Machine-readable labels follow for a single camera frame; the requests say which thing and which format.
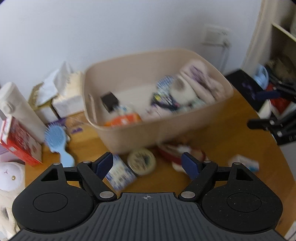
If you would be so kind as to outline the light blue plastic object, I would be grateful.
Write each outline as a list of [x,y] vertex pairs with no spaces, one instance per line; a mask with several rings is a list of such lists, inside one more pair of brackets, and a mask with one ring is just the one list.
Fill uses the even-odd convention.
[[267,69],[263,65],[258,65],[253,79],[263,90],[267,89],[269,84],[269,75]]

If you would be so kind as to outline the blue white tissue pack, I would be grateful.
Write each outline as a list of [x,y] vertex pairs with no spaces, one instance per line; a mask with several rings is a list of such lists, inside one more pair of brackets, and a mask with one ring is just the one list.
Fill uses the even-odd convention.
[[137,177],[118,155],[113,155],[113,166],[106,175],[112,188],[119,192],[133,183]]

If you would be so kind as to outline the white plush rabbit toy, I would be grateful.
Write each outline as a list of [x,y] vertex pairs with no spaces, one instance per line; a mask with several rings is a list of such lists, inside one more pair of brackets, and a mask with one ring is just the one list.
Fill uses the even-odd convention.
[[181,75],[176,75],[170,85],[170,95],[179,105],[189,105],[197,98],[196,92]]

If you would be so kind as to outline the blue white small carton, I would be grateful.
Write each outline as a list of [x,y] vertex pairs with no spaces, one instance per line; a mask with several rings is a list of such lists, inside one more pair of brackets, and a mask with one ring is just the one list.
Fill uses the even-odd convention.
[[243,164],[245,167],[247,167],[253,173],[259,171],[259,162],[255,161],[255,160],[252,160],[252,159],[249,159],[249,158],[247,158],[245,156],[237,154],[237,155],[233,156],[232,158],[230,158],[228,160],[229,167],[233,163],[236,163],[236,162]]

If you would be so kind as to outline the dark patterned snack packet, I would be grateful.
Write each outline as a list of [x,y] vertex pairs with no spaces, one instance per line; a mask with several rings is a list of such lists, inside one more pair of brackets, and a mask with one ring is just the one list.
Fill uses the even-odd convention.
[[151,105],[170,111],[177,111],[181,106],[168,92],[154,92],[151,97]]

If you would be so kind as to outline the red white snack box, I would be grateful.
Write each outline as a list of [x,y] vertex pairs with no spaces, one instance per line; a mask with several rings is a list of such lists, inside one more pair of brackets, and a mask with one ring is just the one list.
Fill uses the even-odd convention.
[[1,127],[1,145],[30,166],[42,164],[42,146],[13,116]]

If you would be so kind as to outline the orange supplement bottle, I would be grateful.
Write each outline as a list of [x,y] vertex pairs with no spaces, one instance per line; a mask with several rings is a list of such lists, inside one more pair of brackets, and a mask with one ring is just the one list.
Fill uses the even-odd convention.
[[133,123],[139,123],[142,119],[137,113],[128,113],[120,115],[105,123],[104,126],[125,126]]

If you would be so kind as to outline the beige plastic storage bin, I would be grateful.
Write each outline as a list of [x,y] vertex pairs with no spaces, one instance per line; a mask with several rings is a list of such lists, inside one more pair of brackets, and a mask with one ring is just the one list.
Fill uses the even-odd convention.
[[107,149],[121,154],[208,125],[233,88],[197,53],[171,49],[93,64],[82,96],[89,123]]

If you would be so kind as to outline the beige cloth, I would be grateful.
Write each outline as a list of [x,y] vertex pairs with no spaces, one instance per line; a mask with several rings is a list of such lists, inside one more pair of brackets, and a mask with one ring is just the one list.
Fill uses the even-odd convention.
[[180,75],[206,104],[213,104],[226,97],[222,84],[210,76],[208,67],[201,60],[190,60],[180,69]]

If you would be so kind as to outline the white plush doll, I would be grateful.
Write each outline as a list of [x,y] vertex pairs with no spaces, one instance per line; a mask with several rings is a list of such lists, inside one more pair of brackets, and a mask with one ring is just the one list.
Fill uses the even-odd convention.
[[0,188],[3,191],[11,192],[24,189],[25,187],[25,166],[16,162],[1,162],[0,167]]

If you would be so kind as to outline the white thermos bottle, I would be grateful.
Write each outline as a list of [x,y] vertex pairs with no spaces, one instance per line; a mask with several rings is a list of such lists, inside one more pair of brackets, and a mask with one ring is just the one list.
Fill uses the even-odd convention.
[[6,117],[16,118],[40,144],[44,142],[46,126],[30,107],[13,82],[1,87],[1,111]]

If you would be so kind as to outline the black small box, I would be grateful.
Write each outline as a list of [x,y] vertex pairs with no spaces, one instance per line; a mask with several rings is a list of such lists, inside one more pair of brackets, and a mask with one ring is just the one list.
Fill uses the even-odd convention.
[[105,109],[110,113],[114,111],[114,109],[119,106],[119,100],[117,97],[112,93],[108,92],[100,97],[103,106]]

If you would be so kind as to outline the round tin can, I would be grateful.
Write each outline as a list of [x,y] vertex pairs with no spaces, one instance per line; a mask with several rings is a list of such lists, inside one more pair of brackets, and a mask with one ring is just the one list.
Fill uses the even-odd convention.
[[140,148],[129,153],[127,164],[137,176],[144,176],[155,170],[157,162],[154,154],[150,150]]

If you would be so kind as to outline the white wall socket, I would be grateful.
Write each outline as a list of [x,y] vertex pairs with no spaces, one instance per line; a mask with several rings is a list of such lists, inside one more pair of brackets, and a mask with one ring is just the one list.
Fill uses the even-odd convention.
[[230,46],[230,33],[228,28],[206,24],[201,43],[208,46]]

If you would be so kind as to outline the white tissue box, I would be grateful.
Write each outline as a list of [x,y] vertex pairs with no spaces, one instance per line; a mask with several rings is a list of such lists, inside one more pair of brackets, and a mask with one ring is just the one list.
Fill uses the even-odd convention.
[[84,111],[82,98],[82,71],[73,71],[70,64],[63,62],[42,83],[34,86],[29,105],[45,124]]

